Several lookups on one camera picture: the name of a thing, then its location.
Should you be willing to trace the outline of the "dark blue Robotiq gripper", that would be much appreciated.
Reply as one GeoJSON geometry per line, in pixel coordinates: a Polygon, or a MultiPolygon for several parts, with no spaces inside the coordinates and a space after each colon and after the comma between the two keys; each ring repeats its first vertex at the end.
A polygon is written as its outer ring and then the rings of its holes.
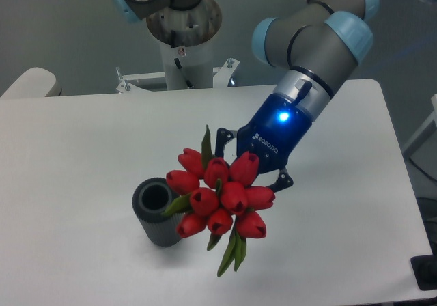
{"type": "Polygon", "coordinates": [[[259,173],[278,171],[275,183],[268,188],[279,192],[294,185],[285,166],[311,125],[311,119],[304,112],[280,95],[271,94],[238,132],[226,128],[217,130],[214,155],[223,158],[225,146],[237,135],[237,156],[248,151],[258,156],[259,173]]]}

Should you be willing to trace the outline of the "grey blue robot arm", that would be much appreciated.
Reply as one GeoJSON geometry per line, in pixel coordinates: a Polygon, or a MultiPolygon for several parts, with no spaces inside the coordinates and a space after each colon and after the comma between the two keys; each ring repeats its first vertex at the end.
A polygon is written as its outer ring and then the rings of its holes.
{"type": "MultiPolygon", "coordinates": [[[[212,70],[211,43],[222,14],[214,0],[113,0],[130,22],[144,20],[160,44],[167,88],[226,86],[229,75],[212,70]]],[[[189,184],[205,178],[216,184],[225,168],[212,162],[225,144],[236,142],[234,175],[255,178],[278,171],[273,191],[293,183],[285,166],[312,123],[332,100],[373,44],[367,21],[379,0],[307,0],[289,18],[267,18],[256,26],[253,54],[273,67],[285,68],[277,84],[249,123],[237,131],[218,130],[216,141],[205,134],[201,151],[186,150],[179,162],[186,173],[169,183],[189,184]]]]}

